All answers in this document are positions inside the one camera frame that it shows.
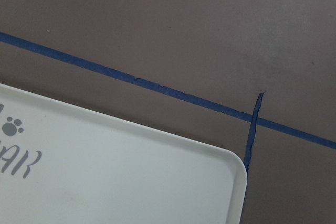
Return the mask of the white bear tray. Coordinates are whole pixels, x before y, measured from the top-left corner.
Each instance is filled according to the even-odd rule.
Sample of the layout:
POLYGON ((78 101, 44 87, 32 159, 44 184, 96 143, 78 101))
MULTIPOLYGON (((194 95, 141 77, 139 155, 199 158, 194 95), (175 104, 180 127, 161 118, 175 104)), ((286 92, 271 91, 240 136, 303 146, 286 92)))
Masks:
POLYGON ((233 152, 1 85, 1 223, 239 223, 233 152))

